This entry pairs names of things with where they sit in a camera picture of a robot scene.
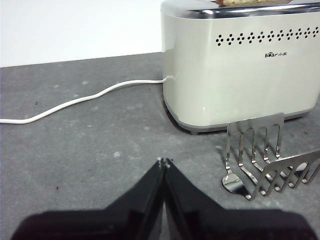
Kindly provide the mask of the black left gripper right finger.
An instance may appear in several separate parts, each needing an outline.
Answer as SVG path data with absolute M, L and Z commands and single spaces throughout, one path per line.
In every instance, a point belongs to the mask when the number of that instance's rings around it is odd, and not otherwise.
M 164 162 L 165 208 L 173 240 L 316 240 L 307 220 L 280 209 L 227 209 Z

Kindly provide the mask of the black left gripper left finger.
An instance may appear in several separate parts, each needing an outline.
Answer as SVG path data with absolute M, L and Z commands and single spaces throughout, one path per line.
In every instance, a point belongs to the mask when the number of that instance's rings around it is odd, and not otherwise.
M 157 240 L 160 237 L 165 168 L 154 165 L 103 209 L 45 211 L 26 217 L 13 240 Z

